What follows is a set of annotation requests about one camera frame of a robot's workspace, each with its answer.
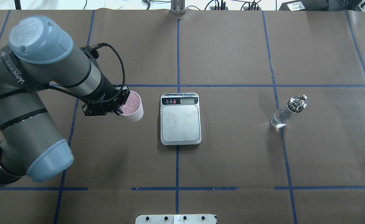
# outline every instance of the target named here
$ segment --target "metal bracket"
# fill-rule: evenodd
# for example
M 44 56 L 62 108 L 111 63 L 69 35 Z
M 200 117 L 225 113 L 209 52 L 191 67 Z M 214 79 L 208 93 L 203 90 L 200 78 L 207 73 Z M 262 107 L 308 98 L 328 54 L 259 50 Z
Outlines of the metal bracket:
M 171 0 L 171 14 L 185 14 L 185 0 Z

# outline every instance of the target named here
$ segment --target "black pole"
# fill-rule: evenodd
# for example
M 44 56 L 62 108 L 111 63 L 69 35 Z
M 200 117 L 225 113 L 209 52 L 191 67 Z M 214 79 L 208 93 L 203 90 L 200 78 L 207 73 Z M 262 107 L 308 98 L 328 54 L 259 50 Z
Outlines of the black pole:
M 15 9 L 21 10 L 21 0 L 15 0 Z

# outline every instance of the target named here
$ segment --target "white floor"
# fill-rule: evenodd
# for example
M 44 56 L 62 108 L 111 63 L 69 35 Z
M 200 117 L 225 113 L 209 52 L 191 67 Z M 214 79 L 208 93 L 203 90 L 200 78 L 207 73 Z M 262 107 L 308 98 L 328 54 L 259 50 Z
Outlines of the white floor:
M 203 10 L 209 0 L 186 0 L 185 6 L 194 5 Z M 292 0 L 277 0 L 278 8 L 284 2 Z M 226 0 L 229 10 L 239 10 L 243 2 Z M 21 0 L 21 8 L 25 10 L 82 10 L 86 1 L 85 0 Z M 275 10 L 274 0 L 261 0 L 258 5 L 262 10 Z M 121 10 L 145 10 L 146 4 L 143 4 L 141 0 L 87 0 L 88 10 L 99 8 L 121 9 Z M 168 2 L 152 2 L 150 9 L 170 9 L 171 4 Z M 0 9 L 15 9 L 15 3 L 13 0 L 0 0 Z

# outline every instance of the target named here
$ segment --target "white cup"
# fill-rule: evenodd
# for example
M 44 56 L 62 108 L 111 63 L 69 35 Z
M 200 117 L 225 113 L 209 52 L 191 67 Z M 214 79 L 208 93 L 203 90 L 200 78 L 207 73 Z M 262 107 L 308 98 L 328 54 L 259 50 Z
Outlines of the white cup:
M 123 111 L 121 115 L 130 121 L 139 121 L 144 116 L 141 97 L 134 91 L 130 91 L 126 104 L 121 106 L 120 109 Z

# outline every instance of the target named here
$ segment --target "silver metal lid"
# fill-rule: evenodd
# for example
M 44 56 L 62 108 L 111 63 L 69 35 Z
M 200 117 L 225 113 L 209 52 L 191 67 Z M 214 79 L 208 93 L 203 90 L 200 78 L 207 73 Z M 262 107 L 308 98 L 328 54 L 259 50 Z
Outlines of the silver metal lid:
M 303 96 L 293 96 L 288 101 L 288 107 L 293 112 L 299 113 L 299 112 L 303 111 L 306 108 L 306 106 L 307 106 L 306 100 L 307 100 L 307 96 L 306 95 L 303 95 Z

